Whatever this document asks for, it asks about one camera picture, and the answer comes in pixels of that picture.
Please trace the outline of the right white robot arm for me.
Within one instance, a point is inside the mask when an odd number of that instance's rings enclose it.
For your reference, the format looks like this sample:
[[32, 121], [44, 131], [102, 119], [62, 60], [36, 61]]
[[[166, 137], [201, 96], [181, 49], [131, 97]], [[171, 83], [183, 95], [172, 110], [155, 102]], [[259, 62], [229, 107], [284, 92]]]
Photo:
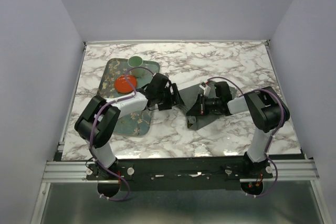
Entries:
[[241, 171], [249, 178], [255, 177], [267, 166], [268, 151], [278, 130], [289, 120], [290, 113], [272, 87], [265, 87], [233, 98], [226, 81], [214, 84], [214, 98], [205, 94], [207, 84], [201, 84], [203, 93], [197, 95], [187, 116], [208, 114], [231, 116], [249, 112], [256, 127], [250, 147], [242, 158]]

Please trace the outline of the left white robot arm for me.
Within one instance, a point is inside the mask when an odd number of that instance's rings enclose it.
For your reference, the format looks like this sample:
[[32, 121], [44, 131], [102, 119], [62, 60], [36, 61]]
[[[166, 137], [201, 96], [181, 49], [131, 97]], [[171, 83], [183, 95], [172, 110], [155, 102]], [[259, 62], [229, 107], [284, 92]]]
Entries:
[[156, 73], [150, 83], [133, 89], [130, 94], [110, 100], [94, 96], [77, 119], [74, 129], [86, 140], [89, 151], [99, 166], [98, 173], [104, 179], [112, 179], [117, 171], [117, 158], [109, 140], [118, 119], [154, 106], [162, 111], [183, 104], [177, 85], [167, 76]]

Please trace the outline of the grey cloth napkin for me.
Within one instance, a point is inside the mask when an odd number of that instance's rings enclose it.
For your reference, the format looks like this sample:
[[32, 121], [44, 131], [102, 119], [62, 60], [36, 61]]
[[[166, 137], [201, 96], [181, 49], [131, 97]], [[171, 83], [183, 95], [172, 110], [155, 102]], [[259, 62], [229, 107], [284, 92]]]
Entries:
[[227, 103], [237, 90], [226, 81], [201, 83], [180, 90], [183, 104], [179, 105], [186, 116], [187, 128], [197, 131], [221, 116], [229, 115]]

